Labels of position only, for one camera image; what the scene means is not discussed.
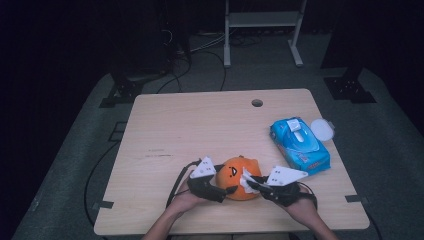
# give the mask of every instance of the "table surface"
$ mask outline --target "table surface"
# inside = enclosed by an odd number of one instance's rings
[[[253,100],[263,105],[255,107]],[[140,95],[116,157],[94,230],[99,235],[144,234],[163,212],[181,169],[210,156],[214,164],[243,155],[257,159],[263,175],[288,166],[269,137],[276,120],[321,118],[307,89]],[[365,229],[369,220],[332,140],[324,142],[331,169],[301,180],[318,198],[331,229]],[[207,202],[184,214],[171,234],[300,231],[306,228],[271,201]]]

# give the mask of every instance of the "table leg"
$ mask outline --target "table leg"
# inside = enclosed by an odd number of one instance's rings
[[[297,39],[300,33],[300,27],[302,26],[303,16],[305,14],[306,2],[307,0],[303,0],[300,6],[299,14],[297,15],[297,20],[296,20],[296,27],[294,28],[293,39],[288,40],[290,51],[292,52],[292,55],[297,67],[303,66],[303,61],[300,58],[300,54],[299,54],[299,51],[297,50],[296,44],[297,44]]]
[[[225,43],[224,43],[224,66],[231,66],[230,57],[230,6],[229,0],[225,0]]]

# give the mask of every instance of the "orange pumpkin toy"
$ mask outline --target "orange pumpkin toy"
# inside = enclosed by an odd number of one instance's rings
[[[228,198],[233,200],[249,200],[259,195],[258,193],[247,193],[244,187],[240,185],[243,167],[252,176],[262,176],[258,160],[239,156],[228,159],[223,165],[224,167],[216,174],[217,187],[226,189],[227,187],[238,186],[233,194],[227,195]]]

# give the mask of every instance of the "blue wet wipes package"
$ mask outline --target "blue wet wipes package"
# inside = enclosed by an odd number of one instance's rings
[[[270,136],[291,168],[309,175],[330,168],[330,153],[301,118],[276,121]]]

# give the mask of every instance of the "white shelf frame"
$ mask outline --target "white shelf frame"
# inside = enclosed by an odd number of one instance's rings
[[[299,11],[288,12],[248,12],[230,13],[230,0],[225,1],[225,43],[224,66],[231,66],[230,28],[233,27],[284,27],[294,26],[293,38],[288,40],[290,51],[297,67],[303,66],[302,58],[297,50],[297,40],[302,26],[307,0],[302,0]]]

